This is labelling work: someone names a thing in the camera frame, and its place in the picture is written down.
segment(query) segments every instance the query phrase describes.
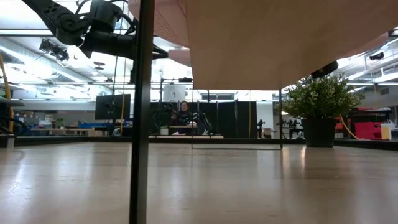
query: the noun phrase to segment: woman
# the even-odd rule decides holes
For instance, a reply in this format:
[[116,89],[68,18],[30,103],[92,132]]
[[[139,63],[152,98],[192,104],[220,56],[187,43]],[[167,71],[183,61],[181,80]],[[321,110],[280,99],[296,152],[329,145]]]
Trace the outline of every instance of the woman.
[[[192,119],[192,114],[189,110],[188,103],[184,100],[181,102],[180,111],[177,114],[172,114],[172,126],[188,126]],[[177,128],[176,132],[179,134],[191,134],[191,128]]]

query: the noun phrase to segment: black robotic arm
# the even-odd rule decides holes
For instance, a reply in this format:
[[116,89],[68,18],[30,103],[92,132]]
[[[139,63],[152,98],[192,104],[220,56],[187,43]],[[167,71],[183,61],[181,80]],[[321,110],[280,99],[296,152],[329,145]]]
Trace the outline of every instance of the black robotic arm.
[[[91,3],[89,13],[75,14],[53,0],[22,1],[40,16],[60,42],[78,46],[88,58],[94,51],[136,59],[136,36],[115,34],[114,28],[116,22],[123,17],[132,26],[129,29],[129,33],[132,33],[136,30],[137,21],[131,21],[117,5],[105,0],[95,0]],[[156,46],[152,55],[153,60],[169,56]]]

